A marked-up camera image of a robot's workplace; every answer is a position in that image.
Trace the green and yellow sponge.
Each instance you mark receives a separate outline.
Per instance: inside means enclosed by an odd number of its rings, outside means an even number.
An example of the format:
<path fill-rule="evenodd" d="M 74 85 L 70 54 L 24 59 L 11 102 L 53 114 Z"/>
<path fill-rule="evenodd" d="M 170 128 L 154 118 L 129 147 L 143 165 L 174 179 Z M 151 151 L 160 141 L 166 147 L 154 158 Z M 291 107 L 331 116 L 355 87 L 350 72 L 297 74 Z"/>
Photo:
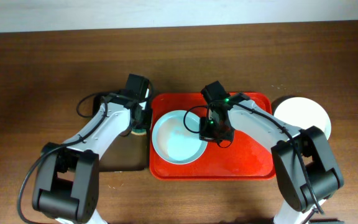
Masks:
<path fill-rule="evenodd" d="M 132 129 L 131 134 L 136 136 L 144 136 L 147 134 L 146 129 Z"/>

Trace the light blue plate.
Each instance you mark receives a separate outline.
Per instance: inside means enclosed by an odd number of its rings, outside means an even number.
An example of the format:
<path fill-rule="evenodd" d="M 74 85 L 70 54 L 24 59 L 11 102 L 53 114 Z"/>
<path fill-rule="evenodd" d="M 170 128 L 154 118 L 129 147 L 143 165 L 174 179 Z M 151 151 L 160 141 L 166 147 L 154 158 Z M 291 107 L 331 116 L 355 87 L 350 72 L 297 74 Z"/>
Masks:
<path fill-rule="evenodd" d="M 185 110 L 161 116 L 153 126 L 152 146 L 164 161 L 189 164 L 205 152 L 208 143 L 199 139 L 200 117 Z"/>

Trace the white plate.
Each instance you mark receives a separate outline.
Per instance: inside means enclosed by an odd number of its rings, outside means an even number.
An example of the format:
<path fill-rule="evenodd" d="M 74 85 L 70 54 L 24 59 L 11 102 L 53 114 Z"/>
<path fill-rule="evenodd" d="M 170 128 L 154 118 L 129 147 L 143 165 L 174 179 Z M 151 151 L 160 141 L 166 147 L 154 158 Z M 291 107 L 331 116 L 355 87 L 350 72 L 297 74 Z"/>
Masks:
<path fill-rule="evenodd" d="M 281 121 L 302 129 L 316 126 L 329 139 L 331 120 L 326 110 L 317 102 L 299 96 L 283 96 L 272 104 L 273 115 Z"/>

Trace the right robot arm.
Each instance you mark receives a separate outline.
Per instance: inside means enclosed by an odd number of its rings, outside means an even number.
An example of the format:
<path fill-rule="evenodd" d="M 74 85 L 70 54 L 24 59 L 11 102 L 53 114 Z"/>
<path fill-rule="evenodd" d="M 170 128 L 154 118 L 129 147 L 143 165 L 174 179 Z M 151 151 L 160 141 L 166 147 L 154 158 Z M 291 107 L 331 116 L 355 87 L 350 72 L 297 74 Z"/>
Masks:
<path fill-rule="evenodd" d="M 219 82 L 202 91 L 206 116 L 200 119 L 202 141 L 232 143 L 240 131 L 272 155 L 284 199 L 272 223 L 309 223 L 322 203 L 344 185 L 344 178 L 324 132 L 287 124 L 261 109 L 244 93 L 230 95 Z"/>

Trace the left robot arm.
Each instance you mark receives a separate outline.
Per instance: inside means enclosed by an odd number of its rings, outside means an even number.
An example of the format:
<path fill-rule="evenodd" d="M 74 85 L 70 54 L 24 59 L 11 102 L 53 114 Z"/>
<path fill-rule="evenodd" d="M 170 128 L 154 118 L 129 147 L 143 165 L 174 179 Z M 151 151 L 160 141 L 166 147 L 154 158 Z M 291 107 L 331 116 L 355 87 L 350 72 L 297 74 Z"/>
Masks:
<path fill-rule="evenodd" d="M 105 222 L 96 209 L 100 159 L 121 134 L 150 128 L 152 91 L 149 79 L 130 74 L 124 88 L 89 95 L 89 122 L 63 143 L 47 143 L 30 169 L 35 211 L 60 223 Z"/>

